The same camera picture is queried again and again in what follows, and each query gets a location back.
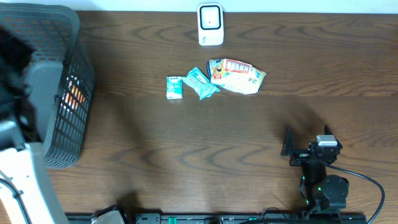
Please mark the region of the yellow snack bag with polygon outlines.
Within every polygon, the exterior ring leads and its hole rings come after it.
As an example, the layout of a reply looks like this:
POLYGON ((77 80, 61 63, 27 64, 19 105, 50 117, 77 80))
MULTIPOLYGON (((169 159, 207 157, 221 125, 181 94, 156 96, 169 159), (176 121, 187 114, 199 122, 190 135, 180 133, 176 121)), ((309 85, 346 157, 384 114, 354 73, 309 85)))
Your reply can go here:
POLYGON ((210 82, 225 90, 250 95, 257 93, 267 73, 253 65, 233 59, 210 59, 206 70, 210 82))

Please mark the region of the teal wet wipes pack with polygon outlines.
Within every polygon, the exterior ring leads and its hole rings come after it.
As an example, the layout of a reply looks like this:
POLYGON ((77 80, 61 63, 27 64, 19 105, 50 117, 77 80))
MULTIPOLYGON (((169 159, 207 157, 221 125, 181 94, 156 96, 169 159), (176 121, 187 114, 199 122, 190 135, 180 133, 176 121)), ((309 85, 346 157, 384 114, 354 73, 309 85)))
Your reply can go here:
POLYGON ((212 84, 198 67, 190 70, 185 77, 182 77, 182 81, 197 93, 200 100, 220 92, 220 89, 212 84))

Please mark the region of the teal tissue pack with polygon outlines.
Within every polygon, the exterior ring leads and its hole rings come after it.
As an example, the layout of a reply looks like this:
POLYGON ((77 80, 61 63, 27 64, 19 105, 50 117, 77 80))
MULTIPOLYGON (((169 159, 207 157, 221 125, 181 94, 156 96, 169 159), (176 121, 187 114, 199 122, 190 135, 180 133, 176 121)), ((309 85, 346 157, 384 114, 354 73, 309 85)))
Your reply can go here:
POLYGON ((166 97, 168 100, 179 100, 183 98, 181 77, 167 77, 166 97))

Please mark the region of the orange snack packet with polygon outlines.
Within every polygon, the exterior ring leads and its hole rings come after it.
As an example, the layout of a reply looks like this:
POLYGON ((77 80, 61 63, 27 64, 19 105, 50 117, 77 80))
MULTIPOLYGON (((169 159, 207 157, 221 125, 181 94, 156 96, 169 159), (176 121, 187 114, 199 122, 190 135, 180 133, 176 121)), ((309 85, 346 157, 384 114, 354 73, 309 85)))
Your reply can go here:
POLYGON ((86 98, 79 87, 69 80, 67 81, 67 90, 62 96, 62 101, 71 109, 77 110, 86 101, 86 98))

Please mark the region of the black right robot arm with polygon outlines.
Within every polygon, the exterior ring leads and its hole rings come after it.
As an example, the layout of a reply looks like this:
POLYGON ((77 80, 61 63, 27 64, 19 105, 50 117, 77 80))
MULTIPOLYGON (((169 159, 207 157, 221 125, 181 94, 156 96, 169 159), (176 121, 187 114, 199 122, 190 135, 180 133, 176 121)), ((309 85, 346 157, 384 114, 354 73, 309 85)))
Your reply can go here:
POLYGON ((300 193, 308 205, 307 215, 313 213, 337 213, 346 207, 349 182, 338 175, 328 175, 326 167, 332 165, 343 146, 328 126, 324 133, 310 142, 306 149, 297 149, 291 130, 287 130, 281 151, 290 157, 289 165, 302 168, 300 193))

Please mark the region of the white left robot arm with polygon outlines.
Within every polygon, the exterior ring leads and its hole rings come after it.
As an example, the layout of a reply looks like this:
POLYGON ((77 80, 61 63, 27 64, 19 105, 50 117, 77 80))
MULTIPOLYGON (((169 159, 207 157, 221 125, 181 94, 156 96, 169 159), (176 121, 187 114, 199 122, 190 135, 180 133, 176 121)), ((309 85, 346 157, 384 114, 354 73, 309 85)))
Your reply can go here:
POLYGON ((12 223, 178 223, 161 213, 130 215, 118 206, 92 215, 66 214, 45 166, 39 121, 53 115, 57 99, 38 99, 23 77, 34 53, 1 29, 1 200, 12 223))

